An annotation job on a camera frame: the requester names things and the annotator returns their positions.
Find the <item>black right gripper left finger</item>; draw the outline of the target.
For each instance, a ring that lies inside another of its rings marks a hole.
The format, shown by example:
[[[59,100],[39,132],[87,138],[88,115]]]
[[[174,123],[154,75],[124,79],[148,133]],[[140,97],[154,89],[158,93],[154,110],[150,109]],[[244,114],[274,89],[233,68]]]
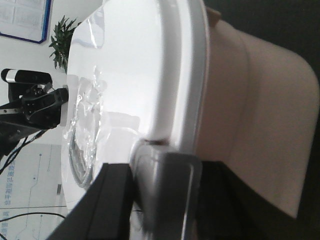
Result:
[[[105,163],[50,240],[128,240],[134,181],[127,163]]]

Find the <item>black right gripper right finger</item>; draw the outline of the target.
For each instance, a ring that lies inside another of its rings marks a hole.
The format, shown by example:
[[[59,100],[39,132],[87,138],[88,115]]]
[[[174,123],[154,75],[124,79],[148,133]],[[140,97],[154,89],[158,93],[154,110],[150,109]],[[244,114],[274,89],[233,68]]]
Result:
[[[298,240],[296,221],[226,165],[204,161],[196,211],[199,240]]]

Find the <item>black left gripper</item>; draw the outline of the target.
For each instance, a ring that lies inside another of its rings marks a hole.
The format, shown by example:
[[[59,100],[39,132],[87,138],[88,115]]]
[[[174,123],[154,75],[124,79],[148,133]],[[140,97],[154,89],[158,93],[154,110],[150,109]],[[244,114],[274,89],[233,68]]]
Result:
[[[23,138],[54,129],[61,122],[61,107],[69,100],[66,88],[50,93],[41,89],[0,107],[0,155],[7,156]]]

